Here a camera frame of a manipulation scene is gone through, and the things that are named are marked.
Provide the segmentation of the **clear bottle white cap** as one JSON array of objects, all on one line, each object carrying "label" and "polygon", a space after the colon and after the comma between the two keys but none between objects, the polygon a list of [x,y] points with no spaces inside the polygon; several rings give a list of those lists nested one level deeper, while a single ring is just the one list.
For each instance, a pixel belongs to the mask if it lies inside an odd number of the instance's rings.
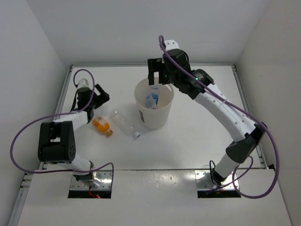
[{"label": "clear bottle white cap", "polygon": [[157,104],[156,104],[156,101],[155,99],[153,98],[152,96],[152,92],[150,89],[148,89],[146,92],[145,92],[145,98],[144,98],[144,105],[147,109],[157,109]]}]

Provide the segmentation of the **blue label plastic bottle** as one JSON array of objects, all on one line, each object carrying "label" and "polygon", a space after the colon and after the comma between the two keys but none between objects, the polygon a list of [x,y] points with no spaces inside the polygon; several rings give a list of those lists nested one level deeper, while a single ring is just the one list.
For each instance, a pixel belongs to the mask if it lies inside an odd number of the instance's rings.
[{"label": "blue label plastic bottle", "polygon": [[151,87],[151,96],[154,99],[154,103],[155,103],[155,108],[158,109],[158,99],[159,99],[159,87],[158,86],[154,86]]}]

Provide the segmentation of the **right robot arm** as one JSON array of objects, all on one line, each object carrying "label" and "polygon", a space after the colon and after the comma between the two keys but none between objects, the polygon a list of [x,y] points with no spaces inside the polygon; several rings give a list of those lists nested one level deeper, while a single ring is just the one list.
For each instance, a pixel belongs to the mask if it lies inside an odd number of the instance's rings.
[{"label": "right robot arm", "polygon": [[218,96],[223,97],[222,92],[207,72],[202,69],[191,69],[188,56],[183,50],[169,50],[168,54],[193,77],[187,76],[166,56],[151,58],[147,61],[149,85],[154,84],[154,74],[158,73],[160,84],[173,84],[180,92],[188,95],[206,108],[233,139],[232,143],[226,148],[225,155],[210,173],[212,182],[220,186],[230,173],[253,152],[265,131],[262,126],[249,119],[244,113],[225,104],[201,87],[199,81]]}]

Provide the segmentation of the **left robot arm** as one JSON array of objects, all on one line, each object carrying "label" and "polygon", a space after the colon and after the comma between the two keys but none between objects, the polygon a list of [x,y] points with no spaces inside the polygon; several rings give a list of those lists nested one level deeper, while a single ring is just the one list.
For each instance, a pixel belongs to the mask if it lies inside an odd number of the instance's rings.
[{"label": "left robot arm", "polygon": [[91,122],[94,110],[108,102],[110,97],[99,84],[95,85],[99,95],[92,94],[87,85],[79,85],[78,97],[75,98],[78,107],[83,108],[91,99],[89,106],[80,113],[64,116],[52,122],[44,122],[40,126],[38,158],[41,162],[57,164],[71,170],[75,179],[90,188],[98,188],[101,178],[96,172],[91,172],[94,165],[76,152],[74,133],[81,126]]}]

